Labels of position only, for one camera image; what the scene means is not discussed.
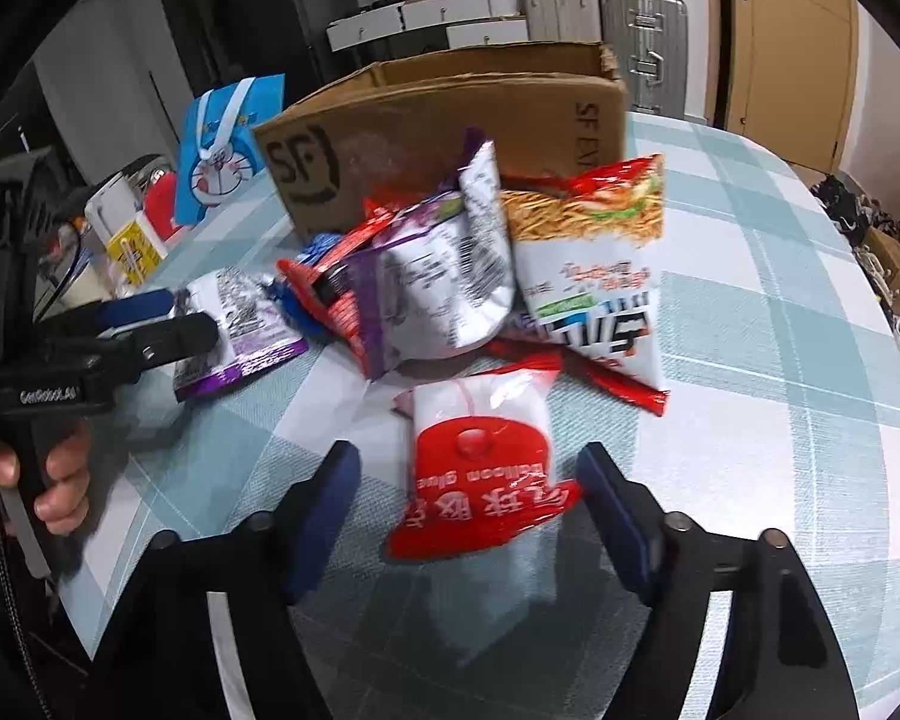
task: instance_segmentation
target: noodle image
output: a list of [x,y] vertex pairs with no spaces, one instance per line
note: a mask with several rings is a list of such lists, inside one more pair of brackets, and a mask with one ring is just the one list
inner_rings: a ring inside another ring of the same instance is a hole
[[607,188],[567,199],[539,191],[502,191],[511,237],[515,241],[557,238],[593,239],[615,234],[643,245],[663,234],[662,159],[634,183],[620,181]]

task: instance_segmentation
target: yellow label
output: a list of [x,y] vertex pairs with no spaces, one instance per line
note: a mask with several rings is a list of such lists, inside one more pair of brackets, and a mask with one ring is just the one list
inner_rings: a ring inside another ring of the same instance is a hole
[[130,220],[120,228],[106,245],[106,253],[120,263],[135,287],[143,284],[162,260],[137,220]]

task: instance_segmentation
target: white ribbon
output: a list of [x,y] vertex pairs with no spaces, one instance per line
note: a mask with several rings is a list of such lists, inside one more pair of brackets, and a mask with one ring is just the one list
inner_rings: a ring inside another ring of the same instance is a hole
[[213,158],[223,151],[223,148],[230,142],[230,137],[233,134],[233,127],[237,124],[237,117],[240,115],[240,106],[244,104],[244,99],[247,97],[247,93],[250,91],[250,87],[253,86],[253,81],[255,80],[255,77],[243,79],[237,84],[237,88],[233,90],[230,102],[226,103],[226,108],[223,109],[220,127],[217,129],[217,135],[213,138],[213,143],[210,148],[204,148],[202,146],[203,118],[206,116],[207,103],[210,101],[210,95],[213,94],[213,90],[211,89],[208,92],[204,92],[200,96],[200,102],[197,104],[197,154],[199,154],[200,160],[204,162],[212,161]]

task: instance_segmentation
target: screw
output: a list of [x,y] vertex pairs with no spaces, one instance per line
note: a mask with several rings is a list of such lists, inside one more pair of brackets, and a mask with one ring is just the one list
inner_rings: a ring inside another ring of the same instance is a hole
[[763,538],[767,540],[768,544],[773,544],[778,549],[783,549],[790,543],[786,533],[778,531],[776,528],[768,528],[764,531]]
[[274,528],[274,514],[272,512],[254,512],[242,522],[247,530],[255,533],[264,533]]
[[148,545],[149,549],[160,550],[180,543],[179,533],[176,531],[160,531],[156,533]]
[[683,512],[668,512],[663,515],[663,523],[674,531],[686,533],[693,527],[693,520]]

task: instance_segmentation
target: sf logo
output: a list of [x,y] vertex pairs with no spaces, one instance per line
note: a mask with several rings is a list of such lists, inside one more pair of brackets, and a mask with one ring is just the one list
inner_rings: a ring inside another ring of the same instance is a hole
[[291,200],[320,204],[337,196],[340,162],[323,127],[307,127],[306,132],[271,141],[266,155]]

